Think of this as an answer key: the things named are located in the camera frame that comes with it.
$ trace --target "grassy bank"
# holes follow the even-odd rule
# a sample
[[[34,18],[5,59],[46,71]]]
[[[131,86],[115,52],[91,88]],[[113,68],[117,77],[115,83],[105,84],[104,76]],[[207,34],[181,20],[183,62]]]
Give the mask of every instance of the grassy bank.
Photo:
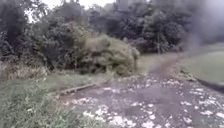
[[[49,92],[101,82],[107,75],[50,75],[41,79],[11,80],[0,85],[0,128],[100,128],[102,124],[59,107]]]

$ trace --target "dense trees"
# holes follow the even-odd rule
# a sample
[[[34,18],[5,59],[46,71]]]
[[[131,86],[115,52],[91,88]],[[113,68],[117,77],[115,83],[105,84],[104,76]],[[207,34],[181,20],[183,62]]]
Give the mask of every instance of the dense trees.
[[[92,8],[90,21],[97,31],[127,38],[142,52],[164,52],[184,40],[198,4],[187,0],[118,0],[110,6]]]
[[[192,39],[189,38],[192,33],[195,39],[202,37],[203,34],[196,35],[198,31],[194,28],[203,1],[117,0],[105,7],[94,5],[85,10],[78,1],[71,0],[49,10],[40,0],[0,0],[0,60],[22,60],[32,66],[82,72],[96,71],[92,67],[104,71],[113,65],[122,67],[111,62],[116,60],[115,55],[126,56],[125,59],[129,59],[126,62],[132,62],[130,58],[135,60],[136,55],[127,57],[118,47],[117,54],[118,51],[110,47],[112,42],[129,43],[126,48],[134,49],[131,44],[142,53],[166,52],[180,50]],[[35,22],[29,22],[31,16]],[[108,36],[103,36],[106,39],[97,37],[103,34],[123,42]],[[102,53],[95,55],[86,46],[92,42],[89,39],[98,41],[96,46],[110,43]],[[108,65],[98,63],[108,52]]]

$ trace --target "wet ground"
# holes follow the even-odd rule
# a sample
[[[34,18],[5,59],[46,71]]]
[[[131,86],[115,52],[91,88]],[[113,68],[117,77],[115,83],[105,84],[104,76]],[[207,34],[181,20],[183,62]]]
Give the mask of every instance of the wet ground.
[[[150,74],[62,98],[84,116],[122,128],[224,128],[224,96],[199,83]]]

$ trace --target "dirt path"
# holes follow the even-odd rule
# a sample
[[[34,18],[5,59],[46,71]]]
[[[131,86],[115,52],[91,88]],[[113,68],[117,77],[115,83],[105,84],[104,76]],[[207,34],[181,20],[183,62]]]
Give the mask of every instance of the dirt path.
[[[111,81],[64,96],[61,102],[84,116],[122,128],[224,128],[224,96],[165,70]]]

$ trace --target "foliage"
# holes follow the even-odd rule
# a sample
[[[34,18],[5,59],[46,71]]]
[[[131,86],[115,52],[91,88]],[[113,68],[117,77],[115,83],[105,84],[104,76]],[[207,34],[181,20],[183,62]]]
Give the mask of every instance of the foliage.
[[[110,9],[91,8],[90,23],[99,32],[127,38],[142,52],[165,52],[186,38],[197,7],[187,0],[117,1]]]
[[[118,39],[101,35],[86,42],[87,55],[82,60],[83,72],[113,71],[126,76],[137,68],[138,51]]]

